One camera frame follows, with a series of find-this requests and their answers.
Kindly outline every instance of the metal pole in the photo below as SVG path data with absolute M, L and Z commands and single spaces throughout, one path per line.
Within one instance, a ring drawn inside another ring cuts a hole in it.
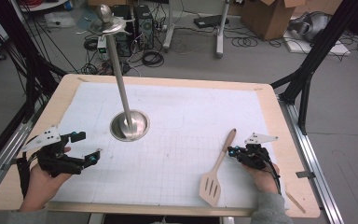
M 105 35 L 107 48 L 109 52 L 109 56 L 113 65 L 113 71 L 116 76 L 116 81 L 118 85 L 118 91 L 120 92 L 121 103 L 123 104 L 124 113 L 126 115 L 127 125 L 132 132 L 132 118 L 129 107 L 129 102 L 127 100 L 127 93 L 124 87 L 123 76 L 121 74 L 120 63 L 118 62 L 117 48 L 116 48 L 116 40 L 114 35 Z

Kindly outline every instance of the sleeve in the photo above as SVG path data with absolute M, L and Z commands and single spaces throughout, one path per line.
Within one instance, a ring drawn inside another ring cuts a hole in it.
M 10 211 L 7 216 L 7 224 L 44 224 L 48 216 L 48 209 L 44 207 L 34 212 Z
M 275 193 L 260 193 L 258 195 L 258 210 L 252 215 L 251 224 L 288 223 L 293 220 L 285 214 L 284 198 Z

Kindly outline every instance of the concrete floor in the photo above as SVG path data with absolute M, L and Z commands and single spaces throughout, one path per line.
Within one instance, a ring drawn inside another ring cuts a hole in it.
M 71 11 L 75 21 L 80 20 L 84 13 L 85 9 Z M 185 16 L 178 25 L 194 28 L 192 18 Z M 228 28 L 242 27 L 239 20 L 238 17 L 230 18 Z M 75 26 L 50 33 L 76 68 L 83 66 L 86 55 L 84 35 L 76 35 L 78 31 L 81 29 Z M 216 59 L 214 35 L 176 30 L 173 37 L 170 51 L 163 54 L 165 63 L 161 67 L 140 66 L 138 71 L 131 69 L 127 76 L 141 74 L 142 77 L 272 83 L 296 71 L 306 57 L 289 53 L 284 45 L 273 48 L 269 42 L 261 40 L 257 40 L 257 46 L 253 48 L 234 47 L 231 39 L 225 38 L 224 57 Z M 73 70 L 53 45 L 46 43 L 52 62 L 66 71 Z M 12 62 L 0 61 L 0 132 L 24 100 Z M 342 62 L 335 56 L 328 56 L 316 71 L 310 88 L 307 130 L 344 222 L 358 223 L 357 51 Z M 6 214 L 0 212 L 0 223 L 5 221 Z M 88 220 L 89 214 L 51 213 L 48 216 L 48 223 L 88 223 Z M 236 223 L 249 223 L 249 218 L 236 217 Z M 327 219 L 324 215 L 316 219 L 295 218 L 295 223 L 327 223 Z

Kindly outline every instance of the slotted spatula head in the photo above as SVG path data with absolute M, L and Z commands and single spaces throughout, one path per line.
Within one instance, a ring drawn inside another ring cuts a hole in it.
M 220 163 L 226 155 L 227 148 L 231 145 L 234 140 L 237 130 L 233 129 L 228 134 L 227 140 L 223 145 L 222 151 L 220 152 L 219 158 L 216 161 L 211 172 L 204 174 L 200 181 L 200 197 L 205 200 L 208 204 L 216 207 L 217 202 L 220 198 L 220 184 L 217 180 L 217 169 L 219 169 Z

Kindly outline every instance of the black metal frame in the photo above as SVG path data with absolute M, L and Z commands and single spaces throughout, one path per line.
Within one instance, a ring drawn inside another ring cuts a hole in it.
M 270 84 L 276 89 L 290 82 L 286 90 L 279 94 L 280 100 L 289 105 L 293 105 L 301 93 L 298 126 L 304 135 L 307 134 L 306 117 L 312 76 L 357 13 L 358 0 L 343 0 L 300 67 L 289 76 Z

